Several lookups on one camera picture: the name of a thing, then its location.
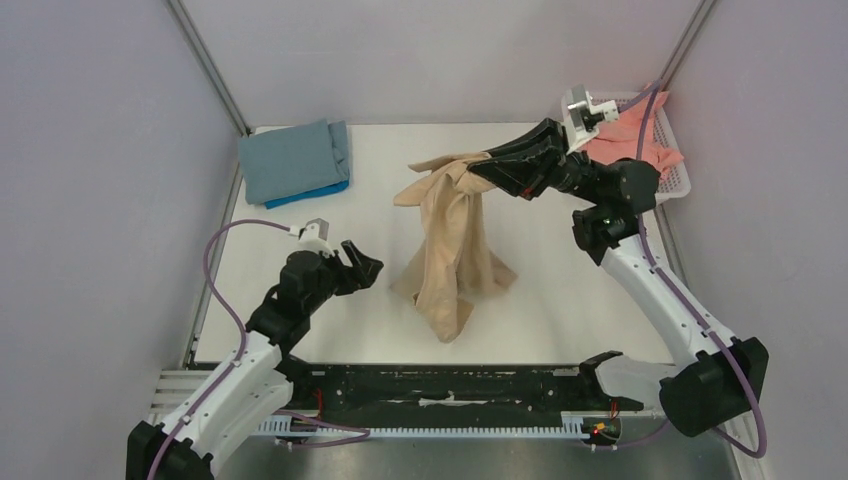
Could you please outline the beige t shirt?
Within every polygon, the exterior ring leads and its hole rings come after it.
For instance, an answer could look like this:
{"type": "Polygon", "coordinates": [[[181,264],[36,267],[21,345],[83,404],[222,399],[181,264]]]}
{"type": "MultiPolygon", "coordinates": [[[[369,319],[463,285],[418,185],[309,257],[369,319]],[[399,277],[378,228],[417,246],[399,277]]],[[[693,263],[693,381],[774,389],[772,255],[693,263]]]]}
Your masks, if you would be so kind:
{"type": "Polygon", "coordinates": [[[518,275],[490,248],[483,195],[495,188],[469,167],[486,152],[452,154],[411,164],[424,176],[393,199],[417,207],[424,239],[391,290],[426,320],[442,343],[454,341],[474,311],[473,300],[506,293],[518,275]]]}

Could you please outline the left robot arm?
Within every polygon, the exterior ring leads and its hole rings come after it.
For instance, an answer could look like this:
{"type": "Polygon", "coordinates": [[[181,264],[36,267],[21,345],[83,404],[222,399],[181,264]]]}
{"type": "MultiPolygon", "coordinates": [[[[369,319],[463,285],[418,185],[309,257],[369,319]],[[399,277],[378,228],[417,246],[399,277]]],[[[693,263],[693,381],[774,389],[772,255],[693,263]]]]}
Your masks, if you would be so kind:
{"type": "Polygon", "coordinates": [[[213,479],[272,413],[301,408],[312,379],[279,365],[309,332],[312,315],[329,299],[373,286],[384,264],[352,241],[336,250],[291,253],[262,303],[240,328],[224,361],[179,407],[157,424],[140,422],[129,434],[128,479],[213,479]]]}

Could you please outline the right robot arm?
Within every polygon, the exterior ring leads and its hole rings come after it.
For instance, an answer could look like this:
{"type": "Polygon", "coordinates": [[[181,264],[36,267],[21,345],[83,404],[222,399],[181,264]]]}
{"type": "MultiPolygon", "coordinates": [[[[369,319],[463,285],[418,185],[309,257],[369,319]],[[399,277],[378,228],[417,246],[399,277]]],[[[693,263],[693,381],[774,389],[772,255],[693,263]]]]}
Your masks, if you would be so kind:
{"type": "Polygon", "coordinates": [[[722,325],[651,250],[641,215],[656,205],[659,172],[632,158],[596,162],[570,139],[565,127],[545,119],[468,170],[513,197],[532,200],[551,189],[590,202],[572,214],[578,248],[625,289],[671,354],[669,366],[613,352],[583,362],[580,400],[591,408],[615,397],[635,400],[660,409],[687,437],[719,432],[745,413],[763,427],[767,348],[722,325]]]}

